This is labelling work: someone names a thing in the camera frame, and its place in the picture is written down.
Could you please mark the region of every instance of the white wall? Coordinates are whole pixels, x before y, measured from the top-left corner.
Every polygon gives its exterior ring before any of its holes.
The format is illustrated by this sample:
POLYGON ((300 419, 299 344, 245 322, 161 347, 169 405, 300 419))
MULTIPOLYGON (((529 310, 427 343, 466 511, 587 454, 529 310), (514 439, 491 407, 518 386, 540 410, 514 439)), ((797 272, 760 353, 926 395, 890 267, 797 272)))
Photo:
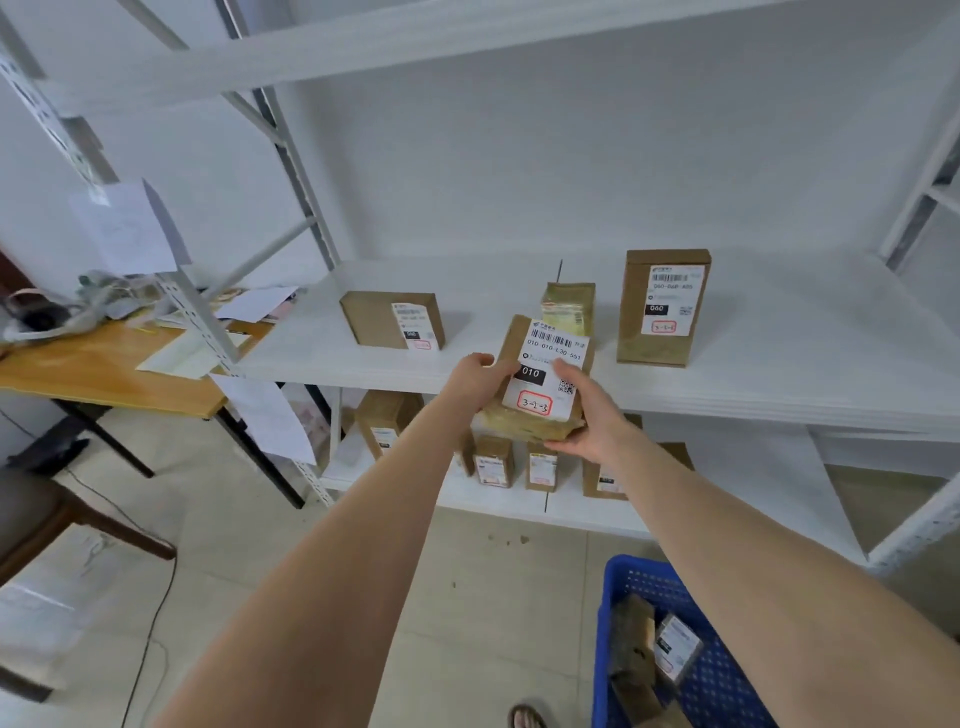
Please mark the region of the white wall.
MULTIPOLYGON (((212 2, 148 0, 192 45, 227 39, 212 2)), ((169 53, 114 0, 4 0, 50 78, 69 82, 98 63, 169 53)), ((145 177, 186 240, 201 279, 217 278, 302 219, 273 145, 221 99, 150 113, 89 119, 123 180, 145 177)), ((36 283, 72 292, 101 266, 67 207, 82 190, 5 84, 0 87, 0 246, 36 283)), ((309 232, 248 283, 307 283, 325 274, 309 232)))
POLYGON ((956 0, 805 0, 280 93, 344 257, 872 250, 958 70, 956 0))

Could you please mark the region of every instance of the person's left hand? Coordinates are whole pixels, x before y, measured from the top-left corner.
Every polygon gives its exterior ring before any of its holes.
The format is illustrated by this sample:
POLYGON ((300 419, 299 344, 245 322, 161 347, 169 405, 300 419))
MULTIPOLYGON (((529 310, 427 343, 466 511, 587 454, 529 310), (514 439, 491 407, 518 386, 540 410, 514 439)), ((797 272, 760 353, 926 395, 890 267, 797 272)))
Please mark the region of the person's left hand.
POLYGON ((472 353, 453 368, 438 397, 461 402, 469 407, 470 414, 475 414, 496 394, 500 383, 519 368, 518 361, 493 364, 493 354, 472 353))

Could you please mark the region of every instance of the desk leg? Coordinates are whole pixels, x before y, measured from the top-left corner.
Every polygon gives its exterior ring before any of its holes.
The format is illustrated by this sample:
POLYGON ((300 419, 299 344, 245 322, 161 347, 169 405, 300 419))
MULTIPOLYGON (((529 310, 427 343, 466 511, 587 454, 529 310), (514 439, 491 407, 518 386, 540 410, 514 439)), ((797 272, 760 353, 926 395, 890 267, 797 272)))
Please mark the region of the desk leg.
MULTIPOLYGON (((333 427, 333 412, 330 410, 330 405, 327 403, 324 393, 320 391, 320 387, 316 384, 304 384, 303 386, 306 387, 310 399, 313 400, 313 403, 320 409, 320 414, 324 416, 326 423, 333 427)), ((347 434, 343 430, 340 430, 340 439, 342 440, 345 437, 347 437, 347 434)))
POLYGON ((234 420, 233 416, 227 412, 226 407, 221 407, 220 411, 217 412, 217 420, 219 420, 220 424, 224 426, 224 429, 230 433, 233 442, 256 463, 256 467, 259 468, 264 475, 270 478, 270 482, 274 484, 274 487, 283 493, 283 497, 289 500, 294 508, 302 508, 305 503, 303 498, 294 490, 287 479, 283 477, 283 474, 276 468, 276 465, 271 462, 270 458, 263 454, 263 450, 261 450, 253 441, 253 438, 247 434, 246 427, 234 420))
POLYGON ((140 471, 140 474, 142 474, 144 477, 154 476, 154 472, 150 470, 150 468, 148 468, 146 465, 141 463, 137 459, 136 455, 134 455, 128 449, 124 448, 119 442, 117 442, 116 439, 114 439, 113 435, 111 435, 105 429, 100 427, 100 425, 97 423, 96 420, 94 420, 92 417, 87 415, 76 404, 66 400, 53 400, 53 403, 57 407, 62 409, 64 412, 66 412, 68 415, 70 415, 70 417, 73 417, 79 420, 80 422, 82 422, 84 424, 84 427, 86 427, 88 430, 90 430, 90 432, 92 432, 101 440, 103 440, 105 443, 107 443, 110 449, 112 449, 114 452, 120 455, 120 457, 122 457, 128 463, 130 463, 135 468, 137 468, 140 471))
POLYGON ((42 703, 53 692, 51 688, 35 683, 33 680, 18 675, 2 665, 0 665, 0 690, 12 692, 14 695, 34 703, 42 703))

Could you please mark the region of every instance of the blue plastic crate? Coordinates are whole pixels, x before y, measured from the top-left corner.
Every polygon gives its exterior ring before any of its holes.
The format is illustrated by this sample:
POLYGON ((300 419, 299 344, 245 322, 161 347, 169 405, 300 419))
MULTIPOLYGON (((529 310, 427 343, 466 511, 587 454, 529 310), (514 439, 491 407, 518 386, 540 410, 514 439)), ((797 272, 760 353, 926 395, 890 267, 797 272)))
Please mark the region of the blue plastic crate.
MULTIPOLYGON (((635 556, 614 556, 604 573, 593 667, 593 728, 630 728, 607 679, 612 607, 630 593, 654 606, 658 623, 672 612, 705 643, 678 696, 694 728, 775 728, 777 724, 673 567, 635 556)), ((667 697, 660 690, 658 695, 661 701, 667 697)))

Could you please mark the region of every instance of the forearm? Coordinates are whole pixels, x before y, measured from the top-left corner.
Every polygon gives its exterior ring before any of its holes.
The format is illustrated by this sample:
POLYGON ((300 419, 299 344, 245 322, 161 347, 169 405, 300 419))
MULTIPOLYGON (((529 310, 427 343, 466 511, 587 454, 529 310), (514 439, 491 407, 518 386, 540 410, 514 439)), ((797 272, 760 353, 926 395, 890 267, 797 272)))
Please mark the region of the forearm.
POLYGON ((863 570, 641 433, 617 452, 617 480, 780 725, 937 725, 960 710, 956 646, 863 570))
POLYGON ((472 412, 440 395, 270 574, 158 725, 365 725, 472 412))

